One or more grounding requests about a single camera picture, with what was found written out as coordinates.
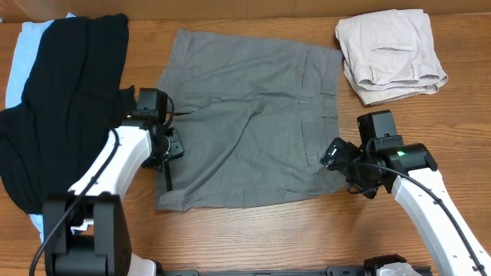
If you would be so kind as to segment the grey shorts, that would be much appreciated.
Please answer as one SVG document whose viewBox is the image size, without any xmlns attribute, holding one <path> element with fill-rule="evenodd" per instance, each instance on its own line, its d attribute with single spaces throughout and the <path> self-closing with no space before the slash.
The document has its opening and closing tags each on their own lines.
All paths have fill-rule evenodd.
<svg viewBox="0 0 491 276">
<path fill-rule="evenodd" d="M 339 134 L 339 50 L 181 30 L 157 82 L 185 153 L 158 174 L 155 206 L 250 208 L 345 187 L 320 158 Z"/>
</svg>

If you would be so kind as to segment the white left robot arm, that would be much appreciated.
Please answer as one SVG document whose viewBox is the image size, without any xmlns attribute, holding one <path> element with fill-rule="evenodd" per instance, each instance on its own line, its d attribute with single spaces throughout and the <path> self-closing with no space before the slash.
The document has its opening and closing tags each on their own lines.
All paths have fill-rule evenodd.
<svg viewBox="0 0 491 276">
<path fill-rule="evenodd" d="M 139 168 L 168 173 L 183 155 L 174 113 L 135 110 L 112 129 L 88 171 L 43 206 L 44 241 L 30 269 L 44 259 L 48 275 L 162 275 L 157 261 L 133 253 L 122 201 Z"/>
</svg>

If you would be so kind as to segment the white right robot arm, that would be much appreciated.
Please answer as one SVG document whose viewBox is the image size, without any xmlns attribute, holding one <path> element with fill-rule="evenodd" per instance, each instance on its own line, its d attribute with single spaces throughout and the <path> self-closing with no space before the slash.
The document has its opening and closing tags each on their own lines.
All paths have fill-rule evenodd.
<svg viewBox="0 0 491 276">
<path fill-rule="evenodd" d="M 320 159 L 343 174 L 348 191 L 372 199 L 380 187 L 410 216 L 441 275 L 488 275 L 490 256 L 454 205 L 425 145 L 401 136 L 371 138 L 355 146 L 336 138 Z"/>
</svg>

